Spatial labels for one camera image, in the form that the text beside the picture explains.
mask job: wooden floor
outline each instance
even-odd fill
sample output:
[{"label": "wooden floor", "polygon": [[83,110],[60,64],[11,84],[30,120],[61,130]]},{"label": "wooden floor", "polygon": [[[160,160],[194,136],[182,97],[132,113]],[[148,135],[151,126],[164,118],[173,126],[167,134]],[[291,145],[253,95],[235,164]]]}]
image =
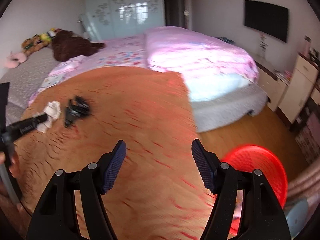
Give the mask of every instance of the wooden floor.
[{"label": "wooden floor", "polygon": [[246,115],[231,125],[199,136],[205,149],[219,158],[241,144],[257,144],[268,148],[282,162],[288,181],[296,178],[308,166],[294,135],[267,106],[255,117]]}]

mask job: silver screw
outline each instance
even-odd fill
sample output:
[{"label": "silver screw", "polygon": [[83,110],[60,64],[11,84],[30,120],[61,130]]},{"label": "silver screw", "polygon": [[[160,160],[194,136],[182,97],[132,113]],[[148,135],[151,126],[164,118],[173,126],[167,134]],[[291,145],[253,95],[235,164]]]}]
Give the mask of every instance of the silver screw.
[{"label": "silver screw", "polygon": [[254,170],[254,174],[256,174],[257,176],[261,176],[262,175],[262,171],[259,169],[255,169]]},{"label": "silver screw", "polygon": [[90,164],[88,165],[88,168],[89,168],[89,170],[93,170],[93,169],[95,169],[97,166],[98,166],[98,165],[97,165],[96,163],[90,163]]},{"label": "silver screw", "polygon": [[56,176],[60,176],[63,174],[63,170],[57,170],[55,174]]},{"label": "silver screw", "polygon": [[227,170],[230,168],[229,164],[228,163],[221,163],[220,164],[220,167],[223,168],[224,170]]}]

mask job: light blue sheet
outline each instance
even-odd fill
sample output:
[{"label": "light blue sheet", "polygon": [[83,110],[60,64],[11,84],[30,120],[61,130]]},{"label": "light blue sheet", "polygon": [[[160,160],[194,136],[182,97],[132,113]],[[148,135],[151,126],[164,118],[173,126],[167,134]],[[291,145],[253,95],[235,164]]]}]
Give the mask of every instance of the light blue sheet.
[{"label": "light blue sheet", "polygon": [[239,74],[220,74],[185,81],[190,102],[214,100],[250,83]]}]

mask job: red basket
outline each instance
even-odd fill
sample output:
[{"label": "red basket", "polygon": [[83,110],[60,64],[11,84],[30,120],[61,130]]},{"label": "red basket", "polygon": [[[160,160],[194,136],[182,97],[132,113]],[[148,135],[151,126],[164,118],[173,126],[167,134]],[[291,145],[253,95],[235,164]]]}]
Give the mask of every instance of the red basket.
[{"label": "red basket", "polygon": [[[271,151],[257,145],[242,145],[229,152],[221,162],[229,163],[239,171],[252,172],[254,169],[262,170],[281,207],[284,207],[288,188],[287,175],[282,163]],[[237,234],[239,223],[239,219],[232,221],[231,234]]]}]

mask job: television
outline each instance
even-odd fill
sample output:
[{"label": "television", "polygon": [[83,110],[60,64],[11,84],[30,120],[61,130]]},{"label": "television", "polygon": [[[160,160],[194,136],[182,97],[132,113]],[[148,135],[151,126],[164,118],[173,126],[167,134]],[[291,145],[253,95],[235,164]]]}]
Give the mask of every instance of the television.
[{"label": "television", "polygon": [[265,2],[244,0],[244,26],[287,42],[289,9]]}]

